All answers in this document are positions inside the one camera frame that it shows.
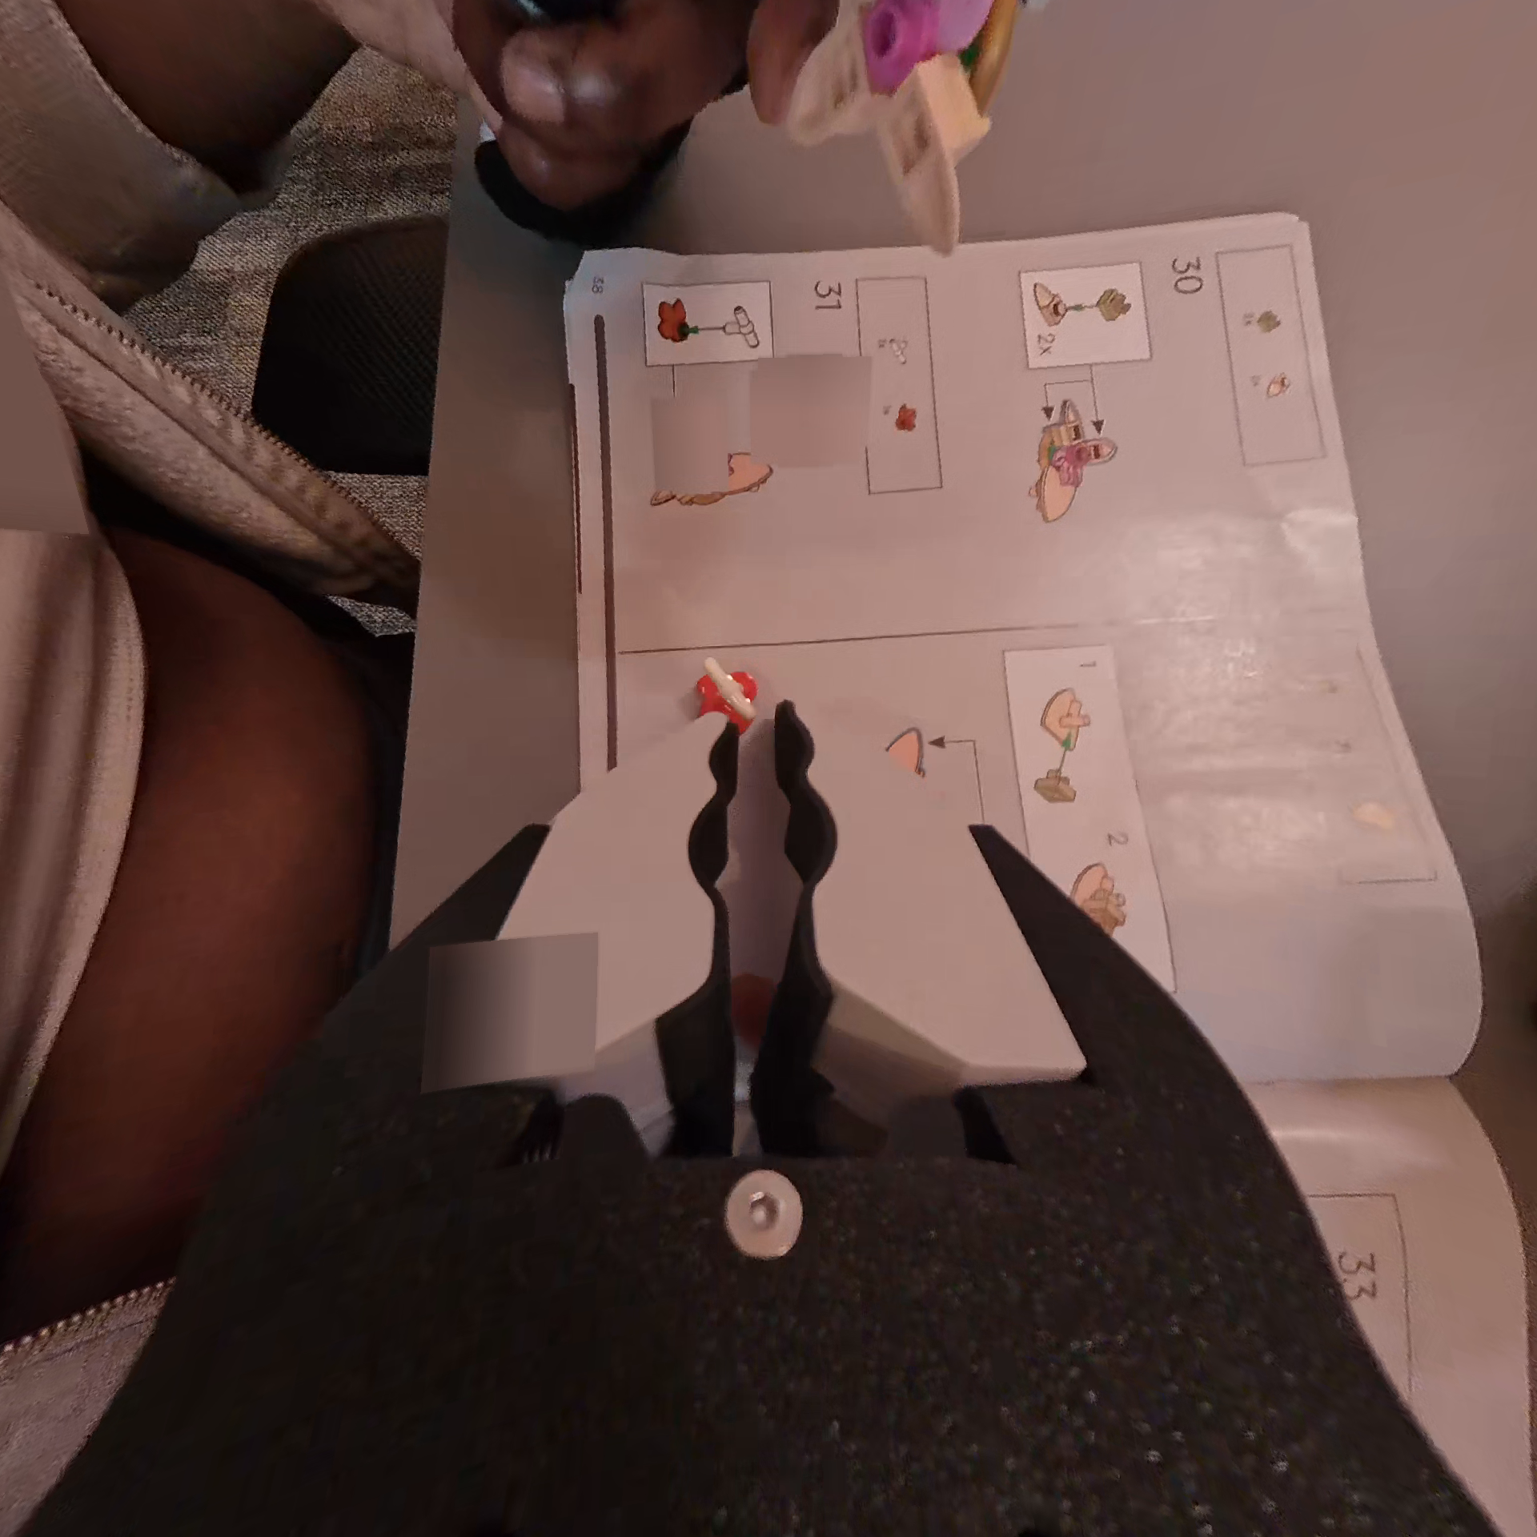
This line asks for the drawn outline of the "pink brick orchid flower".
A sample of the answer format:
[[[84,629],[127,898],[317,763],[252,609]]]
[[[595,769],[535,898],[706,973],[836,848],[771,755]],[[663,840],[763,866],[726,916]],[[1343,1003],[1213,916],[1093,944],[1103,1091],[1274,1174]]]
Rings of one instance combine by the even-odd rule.
[[[1023,1],[868,1],[859,11],[859,48],[875,101],[921,67],[950,60],[971,105],[988,117],[1002,85]]]

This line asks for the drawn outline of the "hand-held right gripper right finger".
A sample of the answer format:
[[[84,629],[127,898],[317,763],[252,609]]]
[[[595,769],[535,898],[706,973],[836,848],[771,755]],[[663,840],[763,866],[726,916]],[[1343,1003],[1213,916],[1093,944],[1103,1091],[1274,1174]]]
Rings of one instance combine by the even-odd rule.
[[[882,1142],[966,1088],[1075,1082],[1085,1057],[971,826],[859,737],[778,701],[797,893],[753,1067],[767,1155],[828,1155],[829,1107]]]

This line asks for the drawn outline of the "person's left leg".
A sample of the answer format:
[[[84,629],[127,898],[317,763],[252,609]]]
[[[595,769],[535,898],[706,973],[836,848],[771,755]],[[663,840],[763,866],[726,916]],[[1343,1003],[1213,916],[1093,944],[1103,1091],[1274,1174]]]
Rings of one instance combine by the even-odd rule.
[[[315,1],[58,1],[90,63],[165,144],[247,194],[356,49]]]

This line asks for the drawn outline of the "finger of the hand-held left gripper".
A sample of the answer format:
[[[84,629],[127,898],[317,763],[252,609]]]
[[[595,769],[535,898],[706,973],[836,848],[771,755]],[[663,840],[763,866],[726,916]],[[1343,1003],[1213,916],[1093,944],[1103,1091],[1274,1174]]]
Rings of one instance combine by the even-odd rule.
[[[913,235],[934,253],[957,242],[960,204],[950,128],[963,125],[963,67],[925,60],[892,96],[875,96],[859,60],[809,60],[785,111],[795,147],[868,135],[896,189]]]
[[[838,20],[842,1],[759,1],[747,27],[747,92],[763,125],[782,125],[797,76]]]

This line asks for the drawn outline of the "person's right leg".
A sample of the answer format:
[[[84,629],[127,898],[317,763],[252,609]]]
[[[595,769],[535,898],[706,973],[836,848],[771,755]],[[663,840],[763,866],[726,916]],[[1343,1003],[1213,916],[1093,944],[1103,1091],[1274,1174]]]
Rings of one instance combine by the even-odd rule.
[[[2,1171],[2,1335],[168,1279],[228,1142],[347,989],[376,778],[364,688],[247,577],[112,531],[145,643],[125,848]]]

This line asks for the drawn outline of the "person's leg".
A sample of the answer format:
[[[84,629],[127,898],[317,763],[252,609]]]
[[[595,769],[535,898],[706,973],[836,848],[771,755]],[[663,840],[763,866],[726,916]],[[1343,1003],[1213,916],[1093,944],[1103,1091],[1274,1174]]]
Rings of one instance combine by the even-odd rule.
[[[58,1],[90,63],[165,144],[247,194],[356,49],[315,1]]]
[[[125,848],[2,1171],[2,1335],[168,1279],[228,1142],[347,989],[376,778],[364,688],[247,577],[112,531],[145,643]]]

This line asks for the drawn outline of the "brick set instruction booklet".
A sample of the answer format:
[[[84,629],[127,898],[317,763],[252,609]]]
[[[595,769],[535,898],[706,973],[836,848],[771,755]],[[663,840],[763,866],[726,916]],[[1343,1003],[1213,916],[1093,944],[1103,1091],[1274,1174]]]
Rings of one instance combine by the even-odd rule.
[[[703,656],[1005,835],[1251,1086],[1346,1305],[1535,1533],[1485,978],[1380,667],[1310,229],[591,252],[565,286],[588,781]]]

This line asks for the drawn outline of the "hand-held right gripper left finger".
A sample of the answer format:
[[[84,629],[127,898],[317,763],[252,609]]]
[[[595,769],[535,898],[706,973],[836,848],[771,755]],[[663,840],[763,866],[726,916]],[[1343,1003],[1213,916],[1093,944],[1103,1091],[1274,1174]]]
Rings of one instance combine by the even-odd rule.
[[[699,717],[551,820],[498,932],[498,1076],[618,1100],[654,1152],[733,1142],[729,913],[739,729]]]

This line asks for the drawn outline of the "grey desk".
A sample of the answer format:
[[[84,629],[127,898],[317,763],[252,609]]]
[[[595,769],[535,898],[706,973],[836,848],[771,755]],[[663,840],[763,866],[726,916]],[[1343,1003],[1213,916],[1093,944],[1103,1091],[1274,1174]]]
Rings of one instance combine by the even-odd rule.
[[[1472,930],[1506,907],[1531,967],[1535,5],[1049,1],[1020,20],[989,121],[957,170],[957,246],[1310,229],[1380,667]],[[397,932],[585,787],[565,286],[588,253],[509,223],[471,148],[455,181]],[[591,242],[892,246],[929,252],[877,148],[795,147],[745,101],[703,111],[636,223]],[[1475,940],[1481,1025],[1499,944]],[[1531,1206],[1535,1047],[1491,1079],[1485,1107],[1520,1130],[1481,1130]]]

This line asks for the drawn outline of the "person's beige jacket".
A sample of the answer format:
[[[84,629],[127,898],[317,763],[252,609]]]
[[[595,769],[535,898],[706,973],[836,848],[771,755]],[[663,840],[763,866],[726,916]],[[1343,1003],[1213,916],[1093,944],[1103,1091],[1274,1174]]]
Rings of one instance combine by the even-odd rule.
[[[356,48],[462,86],[432,1],[315,5]],[[287,142],[239,194],[135,117],[57,1],[2,5],[2,1171],[82,981],[140,785],[145,643],[112,531],[247,577],[356,677],[376,823],[350,984],[376,930],[391,744],[367,672],[386,660],[332,597],[406,603],[415,563],[366,503],[127,317],[270,199]],[[28,1529],[90,1434],[172,1281],[2,1337],[5,1535]]]

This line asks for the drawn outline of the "person's left hand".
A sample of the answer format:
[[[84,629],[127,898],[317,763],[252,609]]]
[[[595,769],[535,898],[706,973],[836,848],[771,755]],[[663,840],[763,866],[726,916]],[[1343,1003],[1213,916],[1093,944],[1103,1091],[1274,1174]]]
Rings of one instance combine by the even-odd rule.
[[[512,1],[448,1],[514,182],[555,213],[603,200],[739,80],[754,1],[603,1],[535,23]]]

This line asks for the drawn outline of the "black mesh office chair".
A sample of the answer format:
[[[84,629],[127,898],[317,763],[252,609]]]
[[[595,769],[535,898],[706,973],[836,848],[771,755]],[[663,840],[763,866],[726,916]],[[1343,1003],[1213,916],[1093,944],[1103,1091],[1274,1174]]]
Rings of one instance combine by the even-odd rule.
[[[428,475],[445,266],[432,215],[299,246],[270,296],[254,420],[320,471]]]

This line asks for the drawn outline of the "red flower brick piece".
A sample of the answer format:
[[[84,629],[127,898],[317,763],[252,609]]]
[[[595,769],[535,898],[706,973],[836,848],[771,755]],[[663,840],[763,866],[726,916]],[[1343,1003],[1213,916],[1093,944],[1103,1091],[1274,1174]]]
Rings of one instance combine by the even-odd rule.
[[[729,670],[715,656],[701,659],[701,672],[695,681],[698,720],[721,716],[745,733],[756,723],[759,683],[747,670]]]

